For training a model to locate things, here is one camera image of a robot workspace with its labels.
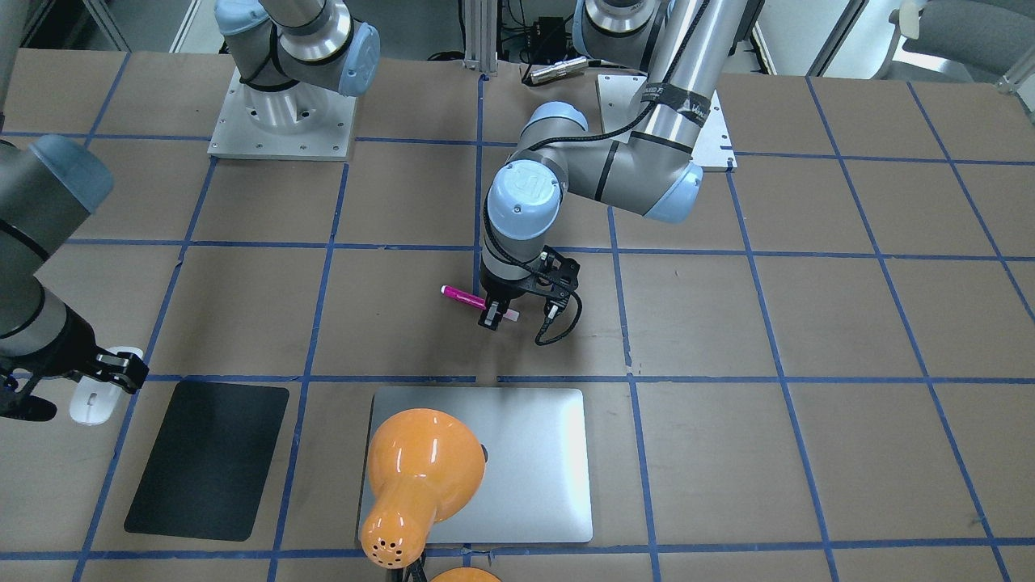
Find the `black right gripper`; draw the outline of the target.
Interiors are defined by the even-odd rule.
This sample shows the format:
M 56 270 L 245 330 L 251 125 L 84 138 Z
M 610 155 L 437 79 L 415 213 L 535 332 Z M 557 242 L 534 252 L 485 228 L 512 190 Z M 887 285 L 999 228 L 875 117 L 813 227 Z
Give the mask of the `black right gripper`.
M 80 314 L 66 308 L 65 321 L 56 338 L 28 355 L 2 357 L 1 416 L 23 421 L 49 421 L 57 406 L 33 395 L 40 380 L 65 377 L 78 381 L 88 378 L 114 384 L 134 395 L 141 389 L 150 369 L 134 352 L 103 352 L 96 343 L 92 326 Z

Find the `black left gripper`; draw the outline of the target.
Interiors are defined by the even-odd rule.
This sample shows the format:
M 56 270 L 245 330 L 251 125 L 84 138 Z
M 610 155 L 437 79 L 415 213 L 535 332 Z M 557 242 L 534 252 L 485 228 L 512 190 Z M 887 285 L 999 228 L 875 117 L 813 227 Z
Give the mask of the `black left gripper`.
M 544 314 L 553 320 L 563 313 L 569 301 L 576 302 L 581 316 L 579 287 L 580 263 L 561 255 L 555 248 L 543 248 L 539 257 L 527 264 L 510 264 L 482 251 L 481 288 L 485 293 L 484 308 L 478 317 L 481 327 L 496 331 L 510 302 L 524 294 L 546 298 Z

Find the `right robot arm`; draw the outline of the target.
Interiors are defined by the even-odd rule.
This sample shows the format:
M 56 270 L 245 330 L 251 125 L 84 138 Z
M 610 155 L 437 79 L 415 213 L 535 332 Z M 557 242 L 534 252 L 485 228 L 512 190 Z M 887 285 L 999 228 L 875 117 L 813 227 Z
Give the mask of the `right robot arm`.
M 381 57 L 377 28 L 344 1 L 218 1 L 215 21 L 235 60 L 208 151 L 217 158 L 344 161 L 356 99 Z M 57 407 L 33 394 L 45 378 L 73 380 L 70 416 L 110 419 L 149 373 L 137 348 L 103 349 L 91 325 L 37 270 L 113 188 L 101 161 L 69 137 L 26 149 L 2 144 L 2 415 L 49 421 Z

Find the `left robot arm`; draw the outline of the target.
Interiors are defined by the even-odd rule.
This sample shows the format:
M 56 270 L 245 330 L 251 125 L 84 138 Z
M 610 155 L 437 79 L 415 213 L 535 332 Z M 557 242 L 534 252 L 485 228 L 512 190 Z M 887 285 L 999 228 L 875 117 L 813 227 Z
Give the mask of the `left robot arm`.
M 479 324 L 496 329 L 510 303 L 541 296 L 544 327 L 576 301 L 576 261 L 546 243 L 567 195 L 643 217 L 681 222 L 703 168 L 694 145 L 712 110 L 744 1 L 580 1 L 581 55 L 644 74 L 617 129 L 593 133 L 572 104 L 541 104 L 482 204 Z

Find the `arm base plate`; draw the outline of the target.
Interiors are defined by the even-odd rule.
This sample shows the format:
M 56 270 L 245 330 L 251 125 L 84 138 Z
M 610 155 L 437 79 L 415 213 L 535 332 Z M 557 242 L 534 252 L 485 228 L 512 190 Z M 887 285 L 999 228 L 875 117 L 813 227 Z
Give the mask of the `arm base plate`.
M 599 74 L 596 78 L 602 130 L 615 130 L 635 117 L 635 100 L 646 78 Z M 694 140 L 692 161 L 706 172 L 734 171 L 738 161 L 729 137 L 724 110 L 717 92 L 711 97 L 711 111 Z
M 308 84 L 259 91 L 234 70 L 207 152 L 221 159 L 344 162 L 356 107 L 356 97 Z

